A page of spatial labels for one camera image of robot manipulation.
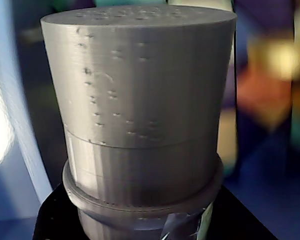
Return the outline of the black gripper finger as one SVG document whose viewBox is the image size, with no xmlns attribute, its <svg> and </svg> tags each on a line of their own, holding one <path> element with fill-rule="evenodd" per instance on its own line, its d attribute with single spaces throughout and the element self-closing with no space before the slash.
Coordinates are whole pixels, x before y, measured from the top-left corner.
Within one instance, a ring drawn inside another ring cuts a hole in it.
<svg viewBox="0 0 300 240">
<path fill-rule="evenodd" d="M 211 240 L 272 240 L 273 234 L 225 187 L 214 203 Z"/>
<path fill-rule="evenodd" d="M 33 232 L 34 240 L 83 240 L 85 233 L 75 207 L 62 184 L 39 208 Z"/>
</svg>

